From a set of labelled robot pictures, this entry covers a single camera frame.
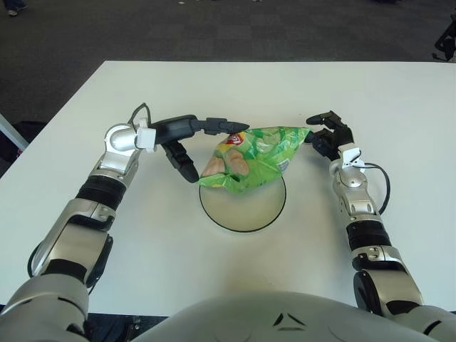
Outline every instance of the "green plastic bag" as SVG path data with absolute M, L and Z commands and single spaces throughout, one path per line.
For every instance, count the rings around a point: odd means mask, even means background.
M 282 176 L 310 129 L 255 128 L 231 134 L 217 145 L 199 184 L 242 193 Z

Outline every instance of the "gray carpet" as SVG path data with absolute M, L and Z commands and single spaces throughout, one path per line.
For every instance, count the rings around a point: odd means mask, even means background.
M 431 61 L 454 0 L 29 0 L 0 15 L 0 112 L 50 120 L 106 59 Z

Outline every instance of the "snack bag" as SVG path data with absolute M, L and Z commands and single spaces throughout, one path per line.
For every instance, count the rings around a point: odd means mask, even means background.
M 217 145 L 199 184 L 242 193 L 275 180 L 282 176 L 309 131 L 280 126 L 231 134 Z

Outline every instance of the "red logo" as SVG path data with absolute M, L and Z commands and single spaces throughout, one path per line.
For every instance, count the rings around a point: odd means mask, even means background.
M 227 145 L 241 145 L 244 142 L 244 139 L 242 139 L 241 135 L 239 134 L 231 134 L 228 139 L 226 144 Z

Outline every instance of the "circular plate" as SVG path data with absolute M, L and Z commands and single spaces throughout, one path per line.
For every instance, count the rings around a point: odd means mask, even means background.
M 232 194 L 223 187 L 199 187 L 199 193 L 207 216 L 233 232 L 255 232 L 269 226 L 286 200 L 284 178 L 243 194 Z

